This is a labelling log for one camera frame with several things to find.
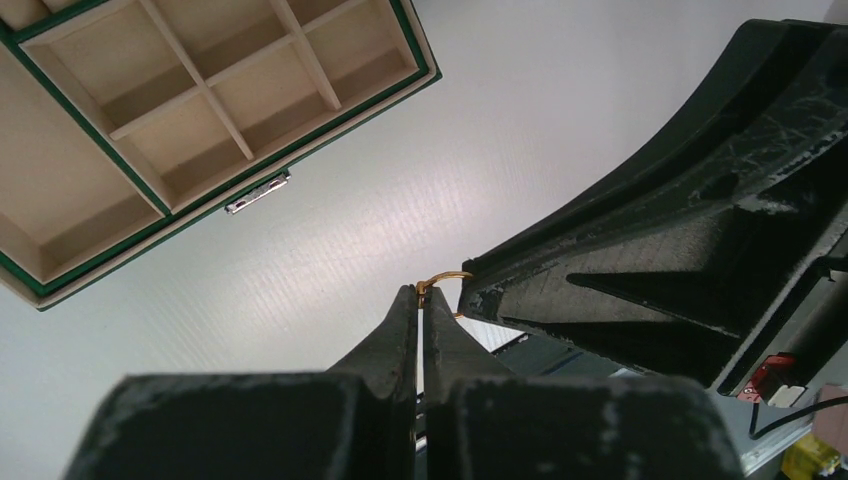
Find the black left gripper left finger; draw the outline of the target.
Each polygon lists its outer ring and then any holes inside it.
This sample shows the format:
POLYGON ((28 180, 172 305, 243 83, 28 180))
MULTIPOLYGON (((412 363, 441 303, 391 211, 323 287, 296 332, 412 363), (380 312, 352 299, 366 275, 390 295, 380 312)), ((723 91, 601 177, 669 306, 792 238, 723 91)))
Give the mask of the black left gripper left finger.
POLYGON ((323 372, 150 374, 93 415, 68 479, 410 479, 418 295, 323 372))

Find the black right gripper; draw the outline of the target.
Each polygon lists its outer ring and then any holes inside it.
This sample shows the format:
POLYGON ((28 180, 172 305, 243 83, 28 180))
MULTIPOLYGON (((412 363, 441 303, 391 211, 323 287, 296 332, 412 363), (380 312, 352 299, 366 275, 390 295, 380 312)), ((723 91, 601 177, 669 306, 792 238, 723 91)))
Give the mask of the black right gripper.
POLYGON ((847 342, 847 29, 749 20, 676 114, 465 262, 467 317, 777 408, 847 342))

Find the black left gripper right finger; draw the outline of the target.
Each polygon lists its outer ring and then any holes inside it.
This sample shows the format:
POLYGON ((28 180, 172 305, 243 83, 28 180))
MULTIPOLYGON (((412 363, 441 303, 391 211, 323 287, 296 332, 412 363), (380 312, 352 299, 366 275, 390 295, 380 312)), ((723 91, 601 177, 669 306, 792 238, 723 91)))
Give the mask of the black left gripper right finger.
POLYGON ((679 377, 520 376, 422 296, 432 479, 740 479, 720 414, 679 377))

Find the green jewelry box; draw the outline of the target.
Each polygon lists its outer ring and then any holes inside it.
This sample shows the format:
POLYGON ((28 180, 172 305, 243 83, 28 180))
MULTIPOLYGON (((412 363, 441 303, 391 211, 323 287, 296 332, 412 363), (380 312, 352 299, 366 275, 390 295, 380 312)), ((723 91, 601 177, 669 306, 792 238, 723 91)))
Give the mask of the green jewelry box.
POLYGON ((47 310, 440 76, 409 1, 5 1, 1 283, 47 310))

